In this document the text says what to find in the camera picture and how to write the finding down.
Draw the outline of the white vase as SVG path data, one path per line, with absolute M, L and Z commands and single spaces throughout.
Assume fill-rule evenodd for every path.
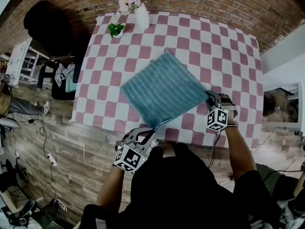
M 138 26 L 142 30 L 146 30 L 150 26 L 150 20 L 147 8 L 144 3 L 140 7 L 134 10 L 135 18 L 138 23 Z

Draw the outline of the small potted green plant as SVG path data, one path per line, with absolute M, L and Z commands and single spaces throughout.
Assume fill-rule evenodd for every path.
M 117 24 L 109 24 L 108 29 L 110 32 L 110 36 L 112 38 L 120 38 L 123 35 L 124 29 L 125 29 L 125 24 L 122 23 L 117 23 Z

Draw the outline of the person's right hand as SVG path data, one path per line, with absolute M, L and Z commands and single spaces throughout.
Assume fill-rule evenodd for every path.
M 232 102 L 231 98 L 224 93 L 218 93 L 220 98 L 221 107 L 223 110 L 234 111 L 236 110 L 236 105 Z

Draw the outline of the white side table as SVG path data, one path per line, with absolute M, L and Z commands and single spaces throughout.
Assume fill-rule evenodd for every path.
M 275 112 L 263 116 L 263 126 L 292 130 L 295 135 L 305 137 L 305 83 L 278 87 L 264 93 L 276 99 Z

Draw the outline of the blue towel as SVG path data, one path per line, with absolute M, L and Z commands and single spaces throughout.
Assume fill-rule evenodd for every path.
M 131 77 L 121 90 L 153 129 L 209 98 L 204 86 L 169 51 Z

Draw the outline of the black bag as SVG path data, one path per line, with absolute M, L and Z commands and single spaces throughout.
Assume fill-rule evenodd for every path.
M 264 93 L 263 116 L 269 116 L 275 112 L 276 99 L 270 93 Z

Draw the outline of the person's black shirt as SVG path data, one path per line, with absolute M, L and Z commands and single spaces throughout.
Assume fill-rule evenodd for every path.
M 186 145 L 174 150 L 170 157 L 151 151 L 124 211 L 87 205 L 79 229 L 279 229 L 281 210 L 258 171 L 241 175 L 231 192 Z

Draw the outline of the pink white checkered tablecloth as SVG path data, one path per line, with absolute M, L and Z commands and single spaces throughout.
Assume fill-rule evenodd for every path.
M 141 30 L 133 14 L 99 16 L 83 59 L 71 120 L 127 133 L 144 126 L 120 87 L 170 51 L 207 89 L 230 96 L 236 121 L 250 148 L 257 148 L 262 127 L 262 64 L 256 38 L 240 29 L 181 13 L 150 14 Z M 122 23 L 122 37 L 112 38 L 109 24 Z

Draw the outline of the white printed board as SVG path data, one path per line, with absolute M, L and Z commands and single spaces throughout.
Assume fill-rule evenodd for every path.
M 11 87 L 18 88 L 21 69 L 31 41 L 32 37 L 13 48 L 6 70 L 6 74 L 9 75 L 9 86 Z

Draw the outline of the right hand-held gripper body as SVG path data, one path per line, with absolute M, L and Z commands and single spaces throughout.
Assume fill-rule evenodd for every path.
M 213 131 L 222 131 L 227 127 L 228 111 L 220 108 L 212 110 L 207 117 L 207 128 Z

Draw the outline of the white power strip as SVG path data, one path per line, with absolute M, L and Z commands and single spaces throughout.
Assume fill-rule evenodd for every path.
M 54 156 L 51 153 L 48 153 L 47 159 L 50 161 L 52 166 L 54 166 L 54 167 L 58 166 L 57 161 L 55 160 Z

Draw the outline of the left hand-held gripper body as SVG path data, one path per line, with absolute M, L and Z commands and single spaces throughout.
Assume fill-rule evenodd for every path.
M 147 160 L 147 145 L 140 142 L 119 141 L 113 164 L 126 172 L 135 172 Z

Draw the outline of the teal book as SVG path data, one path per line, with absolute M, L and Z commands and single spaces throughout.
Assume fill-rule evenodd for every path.
M 67 75 L 65 79 L 65 92 L 70 93 L 76 91 L 77 83 L 73 82 L 73 73 Z

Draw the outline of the person's right forearm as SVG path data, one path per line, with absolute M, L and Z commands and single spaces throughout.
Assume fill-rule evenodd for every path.
M 228 124 L 237 125 L 237 123 L 234 121 L 233 115 L 228 117 Z M 229 157 L 233 170 L 233 176 L 235 181 L 237 181 L 246 172 L 256 170 L 256 164 L 254 162 L 252 153 L 239 129 L 229 127 L 225 128 L 224 130 L 229 145 Z

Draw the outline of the white metal rack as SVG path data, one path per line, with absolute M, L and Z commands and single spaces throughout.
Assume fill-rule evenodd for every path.
M 49 59 L 49 56 L 30 46 L 22 63 L 20 81 L 25 80 L 30 84 L 37 84 L 39 72 L 36 70 L 36 68 L 39 65 L 38 63 Z

